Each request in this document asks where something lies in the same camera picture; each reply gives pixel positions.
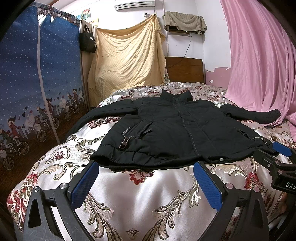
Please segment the black padded jacket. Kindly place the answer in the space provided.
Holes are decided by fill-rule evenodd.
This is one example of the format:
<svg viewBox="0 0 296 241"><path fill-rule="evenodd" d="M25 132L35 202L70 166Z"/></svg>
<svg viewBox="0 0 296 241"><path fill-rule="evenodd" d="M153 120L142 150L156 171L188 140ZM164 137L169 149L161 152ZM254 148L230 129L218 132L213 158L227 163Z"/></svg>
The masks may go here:
<svg viewBox="0 0 296 241"><path fill-rule="evenodd" d="M220 107L194 100L191 93L125 99L94 108L71 128L78 132L99 118L118 122L103 138L91 160L114 172L139 169L177 169L203 161L224 164L243 160L261 149L277 155L271 141L243 124L243 120L269 124L280 111L248 111L231 104Z"/></svg>

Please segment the floral satin bedspread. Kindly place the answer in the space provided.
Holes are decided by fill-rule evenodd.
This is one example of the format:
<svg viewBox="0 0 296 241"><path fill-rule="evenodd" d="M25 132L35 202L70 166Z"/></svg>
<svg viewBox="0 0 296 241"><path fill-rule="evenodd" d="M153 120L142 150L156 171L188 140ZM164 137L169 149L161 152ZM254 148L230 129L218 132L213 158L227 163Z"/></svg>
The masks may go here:
<svg viewBox="0 0 296 241"><path fill-rule="evenodd" d="M194 100L211 101L215 106L230 103L226 90L203 83L171 82L157 87L122 89L100 102L100 106L122 99L160 96L165 90L181 94L189 90ZM119 118L101 118L90 122L65 144L44 154L26 177L8 195L6 204L16 231L22 235L23 223L33 188L55 189L69 182L89 162L90 155ZM271 141L295 148L290 124L284 121L274 128L243 120L244 125ZM287 194L271 188L269 171L253 157L232 164L207 165L225 183L238 189L259 188L270 228L284 217ZM143 172L112 172L99 168L99 175L77 214L95 240L197 240L216 214L193 175L193 166L181 169Z"/></svg>

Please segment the pink curtain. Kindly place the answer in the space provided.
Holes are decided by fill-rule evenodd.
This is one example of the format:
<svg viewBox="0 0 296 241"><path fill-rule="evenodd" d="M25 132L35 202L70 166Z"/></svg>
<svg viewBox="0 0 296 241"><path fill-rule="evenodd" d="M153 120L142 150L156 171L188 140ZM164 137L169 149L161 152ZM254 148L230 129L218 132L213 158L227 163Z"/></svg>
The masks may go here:
<svg viewBox="0 0 296 241"><path fill-rule="evenodd" d="M277 109L295 138L295 47L258 1L221 1L231 49L227 99L249 111Z"/></svg>

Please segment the wooden headboard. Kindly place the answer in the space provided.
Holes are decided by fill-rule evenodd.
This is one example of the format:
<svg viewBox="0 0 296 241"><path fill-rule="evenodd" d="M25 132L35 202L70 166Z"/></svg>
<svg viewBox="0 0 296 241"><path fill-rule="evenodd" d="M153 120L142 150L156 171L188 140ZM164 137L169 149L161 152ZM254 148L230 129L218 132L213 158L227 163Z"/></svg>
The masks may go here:
<svg viewBox="0 0 296 241"><path fill-rule="evenodd" d="M202 59L166 57L166 70L170 82L205 83Z"/></svg>

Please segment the blue fabric wardrobe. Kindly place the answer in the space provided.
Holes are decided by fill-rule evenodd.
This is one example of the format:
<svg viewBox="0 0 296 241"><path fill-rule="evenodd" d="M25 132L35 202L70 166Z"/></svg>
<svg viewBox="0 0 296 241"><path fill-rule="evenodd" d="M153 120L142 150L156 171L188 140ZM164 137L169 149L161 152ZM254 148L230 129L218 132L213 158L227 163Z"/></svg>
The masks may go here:
<svg viewBox="0 0 296 241"><path fill-rule="evenodd" d="M1 40L1 204L86 112L80 21L30 4Z"/></svg>

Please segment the olive cloth on shelf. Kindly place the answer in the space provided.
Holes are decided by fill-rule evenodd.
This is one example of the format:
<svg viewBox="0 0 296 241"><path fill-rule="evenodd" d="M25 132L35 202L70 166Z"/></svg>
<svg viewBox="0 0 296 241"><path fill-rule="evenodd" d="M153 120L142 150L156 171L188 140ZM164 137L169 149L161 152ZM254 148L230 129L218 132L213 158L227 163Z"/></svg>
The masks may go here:
<svg viewBox="0 0 296 241"><path fill-rule="evenodd" d="M166 11L163 15L166 31L191 32L203 35L207 25L202 16Z"/></svg>

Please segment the yellow hanging sheet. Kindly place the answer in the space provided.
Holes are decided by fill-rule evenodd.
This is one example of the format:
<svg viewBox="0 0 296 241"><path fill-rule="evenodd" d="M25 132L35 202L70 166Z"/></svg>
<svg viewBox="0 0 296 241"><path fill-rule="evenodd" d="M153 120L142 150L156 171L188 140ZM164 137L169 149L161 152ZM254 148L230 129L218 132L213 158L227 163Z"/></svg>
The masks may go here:
<svg viewBox="0 0 296 241"><path fill-rule="evenodd" d="M126 29L96 28L95 38L97 49L87 80L90 107L121 89L167 82L166 37L156 15Z"/></svg>

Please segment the black hanging bag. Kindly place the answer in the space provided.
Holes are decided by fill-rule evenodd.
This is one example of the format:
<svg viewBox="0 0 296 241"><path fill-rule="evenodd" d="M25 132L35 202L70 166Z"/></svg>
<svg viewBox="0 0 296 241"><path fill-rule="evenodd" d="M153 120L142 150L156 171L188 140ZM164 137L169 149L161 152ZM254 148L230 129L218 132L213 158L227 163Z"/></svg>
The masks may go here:
<svg viewBox="0 0 296 241"><path fill-rule="evenodd" d="M88 53L95 53L97 45L93 33L88 25L84 25L83 31L79 34L80 50Z"/></svg>

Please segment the white air conditioner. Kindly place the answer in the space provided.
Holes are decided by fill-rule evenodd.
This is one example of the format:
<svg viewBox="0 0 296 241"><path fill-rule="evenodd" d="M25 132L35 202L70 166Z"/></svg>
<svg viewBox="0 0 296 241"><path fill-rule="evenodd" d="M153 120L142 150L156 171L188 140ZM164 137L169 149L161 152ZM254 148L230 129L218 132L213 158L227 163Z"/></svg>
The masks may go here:
<svg viewBox="0 0 296 241"><path fill-rule="evenodd" d="M155 0L115 0L113 1L114 8L119 11L123 9L133 9L133 8L149 8L155 7Z"/></svg>

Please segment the colourful wall poster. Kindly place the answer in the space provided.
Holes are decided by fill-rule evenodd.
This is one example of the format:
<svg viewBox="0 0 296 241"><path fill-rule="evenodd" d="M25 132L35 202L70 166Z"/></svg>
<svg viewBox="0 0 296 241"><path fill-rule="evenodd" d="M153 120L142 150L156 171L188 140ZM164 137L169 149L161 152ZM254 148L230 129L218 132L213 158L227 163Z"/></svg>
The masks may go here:
<svg viewBox="0 0 296 241"><path fill-rule="evenodd" d="M85 9L80 15L77 15L76 18L79 20L86 20L91 18L91 8Z"/></svg>

